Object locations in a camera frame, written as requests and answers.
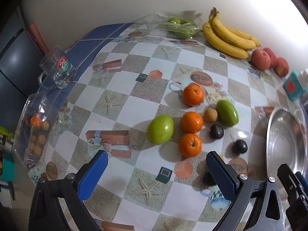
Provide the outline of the dark cherry with stem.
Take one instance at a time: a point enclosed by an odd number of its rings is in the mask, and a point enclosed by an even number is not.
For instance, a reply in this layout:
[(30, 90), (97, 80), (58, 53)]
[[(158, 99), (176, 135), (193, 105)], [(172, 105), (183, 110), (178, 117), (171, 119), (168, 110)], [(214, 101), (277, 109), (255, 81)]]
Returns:
[(224, 129), (219, 124), (213, 124), (210, 127), (209, 135), (214, 140), (221, 139), (224, 136)]

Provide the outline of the orange tangerine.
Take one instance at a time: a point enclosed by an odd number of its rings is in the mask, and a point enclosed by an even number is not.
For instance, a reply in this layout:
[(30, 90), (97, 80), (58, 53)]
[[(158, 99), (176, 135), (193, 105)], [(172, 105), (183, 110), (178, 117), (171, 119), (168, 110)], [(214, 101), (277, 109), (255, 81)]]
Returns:
[(202, 150), (202, 140), (198, 135), (192, 133), (183, 135), (177, 144), (180, 153), (186, 158), (195, 157)]
[(203, 118), (196, 112), (185, 113), (180, 120), (180, 127), (187, 133), (196, 133), (204, 124)]
[(182, 92), (184, 103), (189, 106), (196, 106), (204, 100), (204, 90), (195, 83), (190, 83)]

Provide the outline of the large green fruit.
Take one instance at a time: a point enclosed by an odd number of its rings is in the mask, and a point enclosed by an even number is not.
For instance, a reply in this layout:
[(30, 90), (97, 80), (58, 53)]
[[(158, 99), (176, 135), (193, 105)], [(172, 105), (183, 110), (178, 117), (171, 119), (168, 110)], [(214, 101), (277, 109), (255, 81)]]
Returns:
[(147, 127), (146, 137), (151, 144), (161, 145), (170, 140), (174, 132), (173, 118), (162, 114), (156, 116)]
[(239, 122), (236, 108), (228, 101), (221, 100), (216, 104), (218, 120), (226, 127), (232, 127)]

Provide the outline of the brown longan fruit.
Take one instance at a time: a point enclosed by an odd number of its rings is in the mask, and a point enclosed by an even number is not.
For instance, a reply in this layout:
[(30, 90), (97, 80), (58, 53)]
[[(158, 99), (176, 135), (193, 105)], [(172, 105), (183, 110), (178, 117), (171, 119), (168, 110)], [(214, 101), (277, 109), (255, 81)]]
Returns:
[(218, 112), (213, 108), (207, 108), (204, 112), (204, 120), (208, 123), (214, 123), (218, 120)]

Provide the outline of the clear box of green fruits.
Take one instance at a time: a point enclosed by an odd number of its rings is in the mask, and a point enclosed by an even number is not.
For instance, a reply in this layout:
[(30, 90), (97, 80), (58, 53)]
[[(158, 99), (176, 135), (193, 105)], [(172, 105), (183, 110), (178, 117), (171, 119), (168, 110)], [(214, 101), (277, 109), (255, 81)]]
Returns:
[(166, 31), (181, 40), (191, 40), (202, 29), (203, 20), (201, 14), (194, 11), (181, 13), (156, 12), (141, 17), (134, 23), (143, 23), (147, 29)]

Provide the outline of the stainless steel bowl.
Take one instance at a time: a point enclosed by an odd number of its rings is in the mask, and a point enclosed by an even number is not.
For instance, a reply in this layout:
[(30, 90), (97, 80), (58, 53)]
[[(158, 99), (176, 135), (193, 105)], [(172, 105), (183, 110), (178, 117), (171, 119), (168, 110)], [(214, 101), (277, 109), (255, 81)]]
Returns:
[(276, 179), (281, 164), (287, 164), (295, 172), (305, 174), (307, 162), (307, 137), (302, 109), (294, 111), (275, 108), (269, 116), (266, 134), (267, 175)]

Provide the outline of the patterned vinyl tablecloth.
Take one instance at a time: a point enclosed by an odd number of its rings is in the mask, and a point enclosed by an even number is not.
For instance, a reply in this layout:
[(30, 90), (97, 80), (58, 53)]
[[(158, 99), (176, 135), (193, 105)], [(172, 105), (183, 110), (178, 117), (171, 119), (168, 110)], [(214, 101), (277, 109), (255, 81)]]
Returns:
[[(273, 71), (223, 55), (202, 37), (183, 42), (144, 24), (116, 24), (93, 29), (66, 55), (78, 70), (76, 82), (51, 97), (62, 106), (59, 120), (42, 139), (45, 161), (30, 178), (62, 179), (108, 148), (108, 167), (85, 201), (98, 221), (135, 230), (211, 230), (229, 202), (203, 183), (207, 153), (263, 180), (271, 110), (288, 109), (296, 132), (306, 131), (301, 103), (288, 99)], [(184, 157), (181, 118), (203, 116), (221, 100), (234, 105), (239, 122), (218, 140), (204, 122), (200, 153)]]

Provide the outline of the teal toy box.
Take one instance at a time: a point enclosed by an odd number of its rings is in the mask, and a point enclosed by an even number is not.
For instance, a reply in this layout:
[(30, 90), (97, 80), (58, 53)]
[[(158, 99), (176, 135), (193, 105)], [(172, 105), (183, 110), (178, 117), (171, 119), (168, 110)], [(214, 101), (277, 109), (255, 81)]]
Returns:
[(298, 82), (298, 74), (292, 71), (284, 82), (284, 90), (291, 101), (295, 101), (307, 92), (307, 88), (303, 89)]

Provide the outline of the glass mug with logo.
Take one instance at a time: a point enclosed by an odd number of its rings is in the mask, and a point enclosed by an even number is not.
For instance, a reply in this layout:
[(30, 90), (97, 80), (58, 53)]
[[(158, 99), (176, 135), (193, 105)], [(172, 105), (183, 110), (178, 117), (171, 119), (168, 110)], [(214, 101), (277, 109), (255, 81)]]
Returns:
[(60, 46), (50, 50), (39, 63), (42, 73), (38, 77), (39, 86), (51, 89), (64, 89), (73, 82), (77, 69), (67, 58)]

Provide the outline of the white power adapter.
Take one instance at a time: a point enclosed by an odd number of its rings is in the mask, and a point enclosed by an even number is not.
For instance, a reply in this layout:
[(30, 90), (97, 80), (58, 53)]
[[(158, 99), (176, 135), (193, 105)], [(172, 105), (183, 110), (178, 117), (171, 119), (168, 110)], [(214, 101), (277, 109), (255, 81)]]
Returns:
[(308, 69), (305, 69), (298, 74), (298, 82), (303, 89), (308, 87)]

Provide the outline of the red apple right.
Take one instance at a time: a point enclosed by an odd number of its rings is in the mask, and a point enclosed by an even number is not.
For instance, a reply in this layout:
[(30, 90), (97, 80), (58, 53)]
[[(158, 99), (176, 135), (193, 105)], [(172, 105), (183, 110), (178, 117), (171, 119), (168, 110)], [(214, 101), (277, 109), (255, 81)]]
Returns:
[(279, 76), (279, 77), (285, 77), (289, 73), (289, 65), (288, 62), (282, 58), (278, 57), (277, 59), (277, 64), (274, 67), (274, 72)]

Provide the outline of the red apple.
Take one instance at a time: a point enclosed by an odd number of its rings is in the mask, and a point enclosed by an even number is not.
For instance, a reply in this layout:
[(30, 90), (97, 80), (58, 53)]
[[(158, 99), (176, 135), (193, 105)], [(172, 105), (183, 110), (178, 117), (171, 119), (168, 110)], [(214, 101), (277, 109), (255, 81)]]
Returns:
[(289, 65), (288, 62), (282, 58), (278, 57), (277, 59), (277, 64), (274, 67), (274, 72), (279, 76), (279, 77), (285, 77), (289, 73)]
[(270, 68), (271, 59), (264, 50), (256, 49), (251, 55), (251, 62), (258, 70), (266, 71)]
[(270, 48), (263, 48), (263, 50), (268, 54), (270, 57), (270, 68), (274, 68), (277, 65), (277, 57), (274, 52)]

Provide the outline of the red apple front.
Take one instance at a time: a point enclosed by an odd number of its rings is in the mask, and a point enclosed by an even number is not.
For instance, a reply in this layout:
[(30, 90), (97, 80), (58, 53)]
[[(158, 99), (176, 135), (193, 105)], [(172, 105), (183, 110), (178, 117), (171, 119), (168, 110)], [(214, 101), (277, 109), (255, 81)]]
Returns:
[(266, 71), (270, 68), (271, 59), (264, 50), (256, 49), (251, 55), (251, 62), (258, 70)]

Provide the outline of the red apple middle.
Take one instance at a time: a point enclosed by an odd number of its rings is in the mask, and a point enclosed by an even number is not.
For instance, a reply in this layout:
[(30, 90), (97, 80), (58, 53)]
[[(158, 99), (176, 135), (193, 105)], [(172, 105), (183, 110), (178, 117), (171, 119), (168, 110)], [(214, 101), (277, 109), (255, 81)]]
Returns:
[(277, 65), (277, 57), (274, 52), (270, 48), (263, 48), (263, 50), (268, 54), (270, 57), (270, 68), (274, 68)]

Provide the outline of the yellow banana bunch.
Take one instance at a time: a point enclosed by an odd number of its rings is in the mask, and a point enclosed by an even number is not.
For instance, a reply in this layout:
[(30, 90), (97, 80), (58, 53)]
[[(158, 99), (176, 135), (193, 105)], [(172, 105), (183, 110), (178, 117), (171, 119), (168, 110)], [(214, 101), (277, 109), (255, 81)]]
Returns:
[(260, 43), (249, 34), (224, 26), (219, 17), (220, 12), (213, 7), (202, 27), (206, 41), (221, 53), (236, 59), (247, 59), (248, 51), (259, 47)]

